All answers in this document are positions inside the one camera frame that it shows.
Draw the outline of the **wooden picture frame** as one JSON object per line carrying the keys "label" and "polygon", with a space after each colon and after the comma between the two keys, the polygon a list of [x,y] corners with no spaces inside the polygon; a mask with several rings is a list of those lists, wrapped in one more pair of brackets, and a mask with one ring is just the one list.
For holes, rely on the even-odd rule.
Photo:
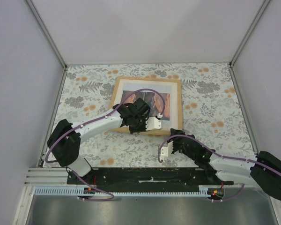
{"label": "wooden picture frame", "polygon": [[148,135],[169,135],[170,129],[182,129],[182,91],[180,80],[161,78],[138,78],[120,76],[116,80],[110,108],[115,104],[126,101],[138,91],[155,92],[162,99],[161,93],[170,94],[170,121],[161,120],[163,128],[146,132]]}

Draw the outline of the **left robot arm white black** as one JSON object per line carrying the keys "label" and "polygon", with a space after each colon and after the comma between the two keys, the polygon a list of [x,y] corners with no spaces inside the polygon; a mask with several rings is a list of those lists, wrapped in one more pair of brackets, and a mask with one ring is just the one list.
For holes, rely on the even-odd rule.
{"label": "left robot arm white black", "polygon": [[79,154],[80,145],[93,136],[124,126],[129,127],[131,134],[145,131],[149,113],[150,106],[139,98],[134,103],[117,104],[87,122],[70,123],[63,119],[47,141],[48,153],[53,154],[54,162],[61,167],[74,171],[83,184],[89,184],[94,173],[91,165]]}

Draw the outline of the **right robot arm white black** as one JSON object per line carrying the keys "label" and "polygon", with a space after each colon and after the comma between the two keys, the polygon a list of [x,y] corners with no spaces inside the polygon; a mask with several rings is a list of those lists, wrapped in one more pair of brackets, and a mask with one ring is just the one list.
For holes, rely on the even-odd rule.
{"label": "right robot arm white black", "polygon": [[261,151],[248,157],[226,156],[201,144],[193,135],[170,129],[173,153],[180,152],[205,171],[209,184],[219,181],[241,183],[261,188],[266,194],[281,201],[281,160]]}

